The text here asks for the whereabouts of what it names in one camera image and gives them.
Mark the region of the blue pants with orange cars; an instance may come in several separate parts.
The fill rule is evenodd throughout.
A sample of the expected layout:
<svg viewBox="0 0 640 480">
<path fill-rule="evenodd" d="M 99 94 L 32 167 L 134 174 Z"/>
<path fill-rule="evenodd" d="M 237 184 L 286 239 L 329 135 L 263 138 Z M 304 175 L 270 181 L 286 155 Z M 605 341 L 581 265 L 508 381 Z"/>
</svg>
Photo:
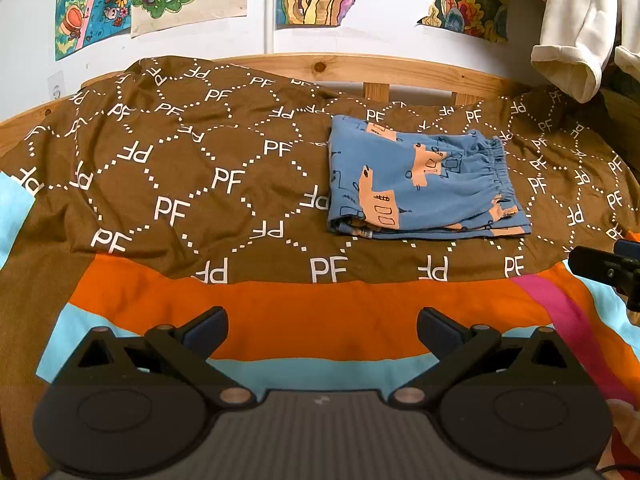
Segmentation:
<svg viewBox="0 0 640 480">
<path fill-rule="evenodd" d="M 328 142 L 329 228 L 397 240 L 462 240 L 530 233 L 498 138 L 477 130 L 398 132 L 333 117 Z"/>
</svg>

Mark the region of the brown PF-patterned bedspread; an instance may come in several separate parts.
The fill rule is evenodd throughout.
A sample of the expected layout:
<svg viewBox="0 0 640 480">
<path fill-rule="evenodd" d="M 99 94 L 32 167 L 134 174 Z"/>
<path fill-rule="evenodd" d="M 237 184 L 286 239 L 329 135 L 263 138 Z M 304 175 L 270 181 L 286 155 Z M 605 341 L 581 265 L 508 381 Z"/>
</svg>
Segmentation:
<svg viewBox="0 0 640 480">
<path fill-rule="evenodd" d="M 465 106 L 414 106 L 398 132 L 498 138 L 526 235 L 376 240 L 328 225 L 328 142 L 222 158 L 135 150 L 102 168 L 47 158 L 1 169 L 1 431 L 6 476 L 47 469 L 32 411 L 81 333 L 140 334 L 213 304 L 230 314 L 217 364 L 259 388 L 389 387 L 431 363 L 423 306 L 502 330 L 550 324 L 601 387 L 608 478 L 639 466 L 639 327 L 612 289 L 575 278 L 580 245 L 639 236 L 639 185 L 602 99 L 552 87 Z"/>
</svg>

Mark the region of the white hanging garment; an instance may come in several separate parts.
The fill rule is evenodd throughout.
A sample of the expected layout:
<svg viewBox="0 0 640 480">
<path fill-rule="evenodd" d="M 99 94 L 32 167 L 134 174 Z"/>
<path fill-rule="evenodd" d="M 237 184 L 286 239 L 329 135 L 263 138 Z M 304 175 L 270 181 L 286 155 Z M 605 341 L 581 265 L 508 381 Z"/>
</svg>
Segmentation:
<svg viewBox="0 0 640 480">
<path fill-rule="evenodd" d="M 639 0 L 547 0 L 530 62 L 579 103 L 599 91 L 609 60 L 639 78 Z"/>
</svg>

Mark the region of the anime girl poster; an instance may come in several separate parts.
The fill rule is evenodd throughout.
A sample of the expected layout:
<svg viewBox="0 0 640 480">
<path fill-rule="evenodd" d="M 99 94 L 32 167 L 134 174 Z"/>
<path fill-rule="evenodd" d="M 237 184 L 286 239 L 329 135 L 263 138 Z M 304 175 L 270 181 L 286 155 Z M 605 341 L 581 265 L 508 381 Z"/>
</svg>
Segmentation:
<svg viewBox="0 0 640 480">
<path fill-rule="evenodd" d="M 131 0 L 55 0 L 54 58 L 129 32 Z"/>
</svg>

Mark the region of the wooden bed frame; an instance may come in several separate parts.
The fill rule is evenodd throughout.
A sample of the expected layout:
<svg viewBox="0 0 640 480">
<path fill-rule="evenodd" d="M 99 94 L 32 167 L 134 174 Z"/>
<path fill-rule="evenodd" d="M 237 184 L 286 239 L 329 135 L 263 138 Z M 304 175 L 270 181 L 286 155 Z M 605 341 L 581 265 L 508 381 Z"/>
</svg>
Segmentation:
<svg viewBox="0 0 640 480">
<path fill-rule="evenodd" d="M 135 150 L 183 150 L 222 158 L 273 151 L 284 143 L 323 144 L 331 117 L 346 113 L 412 128 L 424 113 L 389 98 L 354 98 L 324 88 L 353 82 L 446 90 L 475 101 L 518 96 L 525 84 L 442 63 L 359 54 L 266 54 L 244 58 L 144 58 L 128 70 L 88 82 L 72 98 L 48 104 L 1 128 L 1 169 L 41 170 L 62 159 L 102 168 Z"/>
</svg>

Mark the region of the white wall socket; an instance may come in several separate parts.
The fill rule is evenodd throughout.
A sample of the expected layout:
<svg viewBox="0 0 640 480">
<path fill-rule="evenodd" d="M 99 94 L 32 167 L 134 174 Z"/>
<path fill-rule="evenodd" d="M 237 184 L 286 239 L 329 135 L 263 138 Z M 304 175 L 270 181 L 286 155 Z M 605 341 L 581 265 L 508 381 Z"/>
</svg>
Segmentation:
<svg viewBox="0 0 640 480">
<path fill-rule="evenodd" d="M 66 95 L 65 79 L 62 70 L 59 70 L 48 78 L 48 90 L 49 98 L 52 101 L 61 99 L 62 96 Z"/>
</svg>

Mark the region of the white wall pipe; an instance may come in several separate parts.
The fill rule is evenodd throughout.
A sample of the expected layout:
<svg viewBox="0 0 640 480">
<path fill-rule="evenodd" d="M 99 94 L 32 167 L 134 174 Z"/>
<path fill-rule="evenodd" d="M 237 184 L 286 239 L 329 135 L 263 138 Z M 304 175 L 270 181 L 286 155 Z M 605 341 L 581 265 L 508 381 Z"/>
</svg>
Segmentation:
<svg viewBox="0 0 640 480">
<path fill-rule="evenodd" d="M 265 0 L 264 52 L 273 54 L 273 35 L 276 30 L 276 0 Z"/>
</svg>

